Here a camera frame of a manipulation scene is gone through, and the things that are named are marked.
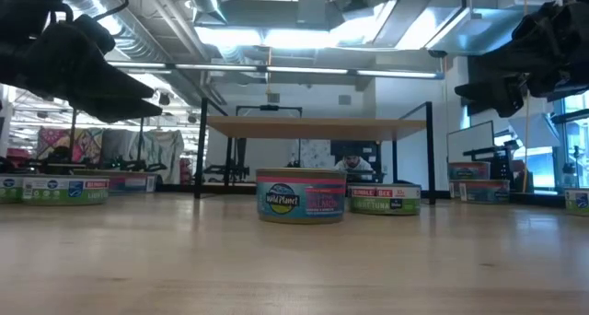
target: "whiteboard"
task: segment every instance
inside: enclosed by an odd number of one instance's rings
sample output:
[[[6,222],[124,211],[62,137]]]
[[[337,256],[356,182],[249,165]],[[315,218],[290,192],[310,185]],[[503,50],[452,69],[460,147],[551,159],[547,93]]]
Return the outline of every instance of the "whiteboard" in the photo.
[[[470,162],[470,156],[465,157],[464,152],[475,149],[495,146],[493,121],[482,122],[464,130],[449,133],[448,162]]]

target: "person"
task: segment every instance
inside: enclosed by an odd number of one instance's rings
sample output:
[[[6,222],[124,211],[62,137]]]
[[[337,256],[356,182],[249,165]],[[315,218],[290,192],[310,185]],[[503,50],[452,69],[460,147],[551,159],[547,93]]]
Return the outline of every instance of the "person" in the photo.
[[[343,157],[343,159],[335,165],[335,169],[344,171],[374,171],[370,163],[356,155]],[[372,175],[362,175],[360,179],[364,181],[370,181],[372,179]]]

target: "shelf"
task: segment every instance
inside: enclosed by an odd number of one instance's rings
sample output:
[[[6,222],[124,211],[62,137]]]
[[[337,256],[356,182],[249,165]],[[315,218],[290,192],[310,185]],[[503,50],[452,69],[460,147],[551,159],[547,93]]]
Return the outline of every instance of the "shelf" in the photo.
[[[207,123],[234,138],[399,140],[426,127],[425,121],[364,118],[268,118],[210,116]]]

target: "blue can label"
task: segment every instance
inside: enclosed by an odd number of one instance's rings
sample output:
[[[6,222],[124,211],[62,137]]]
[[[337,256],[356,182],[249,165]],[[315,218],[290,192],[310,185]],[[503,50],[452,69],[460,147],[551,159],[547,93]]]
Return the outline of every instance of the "blue can label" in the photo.
[[[258,212],[282,218],[343,215],[345,181],[258,177]]]

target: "raised wooden platform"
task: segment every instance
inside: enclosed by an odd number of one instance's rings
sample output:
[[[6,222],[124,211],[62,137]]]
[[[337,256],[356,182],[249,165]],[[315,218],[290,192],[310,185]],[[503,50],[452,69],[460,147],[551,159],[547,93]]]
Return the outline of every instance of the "raised wooden platform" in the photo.
[[[425,121],[364,118],[209,117],[215,130],[235,138],[399,140],[424,130]]]
[[[0,206],[3,314],[587,314],[589,218],[424,206],[259,221],[254,196]]]

